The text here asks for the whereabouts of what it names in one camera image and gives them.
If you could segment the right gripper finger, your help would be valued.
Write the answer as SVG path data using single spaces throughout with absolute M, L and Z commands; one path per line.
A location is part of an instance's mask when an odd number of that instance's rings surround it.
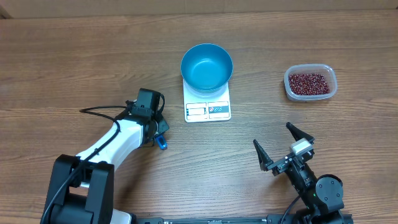
M 263 147 L 258 143 L 256 139 L 253 140 L 254 147 L 257 152 L 259 159 L 259 165 L 262 171 L 268 171 L 269 166 L 274 163 L 274 161 L 268 156 Z
M 306 139 L 310 144 L 314 143 L 315 138 L 308 133 L 300 130 L 296 126 L 294 126 L 292 123 L 287 122 L 286 123 L 286 128 L 290 131 L 291 135 L 296 141 L 299 141 L 301 139 Z

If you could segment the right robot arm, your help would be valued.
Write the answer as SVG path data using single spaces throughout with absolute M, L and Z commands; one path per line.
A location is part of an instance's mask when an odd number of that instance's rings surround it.
M 298 196 L 278 215 L 279 223 L 349 223 L 343 216 L 343 183 L 335 175 L 316 177 L 307 162 L 313 158 L 315 138 L 292 123 L 286 123 L 295 142 L 290 153 L 273 161 L 257 140 L 253 140 L 261 170 L 271 171 L 274 176 L 286 174 Z

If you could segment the red measuring scoop blue handle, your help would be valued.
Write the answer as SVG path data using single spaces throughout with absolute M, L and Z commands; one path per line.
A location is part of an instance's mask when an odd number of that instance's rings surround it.
M 163 135 L 158 135 L 155 138 L 155 141 L 161 150 L 166 150 L 168 148 L 167 141 Z

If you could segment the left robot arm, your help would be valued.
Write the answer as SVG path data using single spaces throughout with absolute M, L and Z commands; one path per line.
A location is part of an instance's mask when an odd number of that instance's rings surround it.
M 165 98 L 141 88 L 110 120 L 111 129 L 75 156 L 60 155 L 53 164 L 40 224 L 137 223 L 134 214 L 114 207 L 114 175 L 130 153 L 148 143 L 167 147 L 169 126 L 162 116 Z

